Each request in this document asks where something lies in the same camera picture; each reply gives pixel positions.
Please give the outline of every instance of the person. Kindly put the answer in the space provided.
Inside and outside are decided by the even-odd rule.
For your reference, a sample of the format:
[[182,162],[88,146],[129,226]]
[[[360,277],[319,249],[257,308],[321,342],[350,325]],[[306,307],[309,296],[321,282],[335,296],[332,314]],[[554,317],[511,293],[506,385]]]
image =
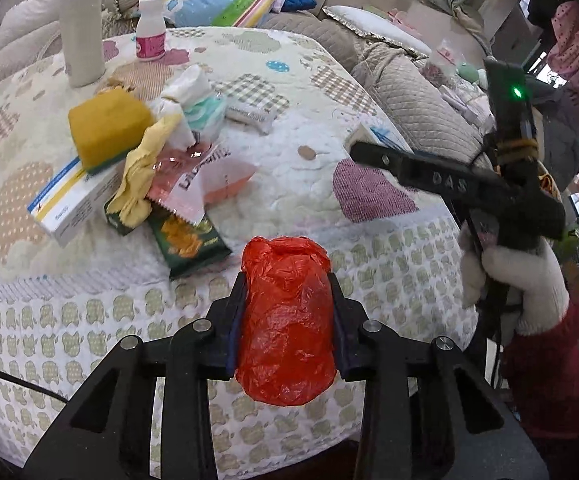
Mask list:
[[541,238],[537,254],[495,246],[479,258],[465,228],[459,245],[465,306],[481,297],[486,273],[522,291],[523,312],[505,345],[502,373],[550,478],[578,480],[579,304],[570,301],[551,247]]

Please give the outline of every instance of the white glove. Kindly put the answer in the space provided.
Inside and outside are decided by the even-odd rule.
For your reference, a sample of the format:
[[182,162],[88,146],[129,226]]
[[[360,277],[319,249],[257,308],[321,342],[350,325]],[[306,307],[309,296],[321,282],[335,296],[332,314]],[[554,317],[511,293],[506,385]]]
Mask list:
[[487,273],[497,282],[522,291],[523,313],[516,323],[519,334],[540,334],[561,322],[569,306],[569,293],[556,256],[544,238],[540,239],[538,254],[497,246],[485,249],[480,262],[467,226],[461,229],[458,245],[464,250],[460,262],[464,307],[479,300]]

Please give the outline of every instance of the yellow cloth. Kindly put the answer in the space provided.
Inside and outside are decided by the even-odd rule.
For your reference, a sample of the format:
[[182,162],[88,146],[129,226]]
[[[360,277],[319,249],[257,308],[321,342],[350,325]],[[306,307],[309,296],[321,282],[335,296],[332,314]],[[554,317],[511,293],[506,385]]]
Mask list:
[[156,122],[148,107],[122,88],[102,92],[68,113],[81,164],[95,173],[138,146]]
[[156,157],[182,118],[181,114],[163,117],[145,130],[138,148],[128,153],[121,186],[107,206],[109,214],[119,213],[123,225],[134,229],[150,216],[152,205],[145,196],[152,186]]

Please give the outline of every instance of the pink snack package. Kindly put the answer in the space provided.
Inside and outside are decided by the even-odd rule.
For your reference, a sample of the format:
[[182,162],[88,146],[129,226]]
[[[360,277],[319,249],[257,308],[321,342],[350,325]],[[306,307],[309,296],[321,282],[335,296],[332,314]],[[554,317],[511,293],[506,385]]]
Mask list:
[[198,143],[186,152],[167,145],[158,155],[148,199],[198,225],[205,206],[236,195],[256,166],[224,143]]

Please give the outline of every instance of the tablecloth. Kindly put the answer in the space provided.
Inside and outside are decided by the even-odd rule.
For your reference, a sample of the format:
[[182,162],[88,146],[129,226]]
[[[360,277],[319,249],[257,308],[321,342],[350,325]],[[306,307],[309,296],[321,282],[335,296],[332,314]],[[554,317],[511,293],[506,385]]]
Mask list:
[[[446,334],[466,346],[476,313],[461,307],[457,226],[438,197],[351,163],[343,142],[361,121],[406,144],[319,44],[274,30],[181,28],[168,30],[162,60],[140,63],[134,41],[105,41],[105,76],[84,88],[68,85],[62,54],[0,83],[0,370],[69,397],[124,335],[169,336],[204,316],[213,300],[228,295],[242,248],[255,235],[311,237],[329,252],[345,295],[361,301],[371,318],[403,336],[429,341]],[[193,63],[222,94],[279,114],[267,137],[234,123],[221,132],[258,165],[236,198],[208,210],[233,255],[170,282],[146,226],[121,238],[102,215],[61,249],[26,207],[76,154],[68,110],[110,77],[148,101]],[[155,476],[163,387],[160,380]],[[234,380],[210,381],[208,389],[221,479],[304,460],[360,428],[362,383],[337,378],[293,408],[255,402]],[[0,454],[22,465],[61,407],[0,381]]]

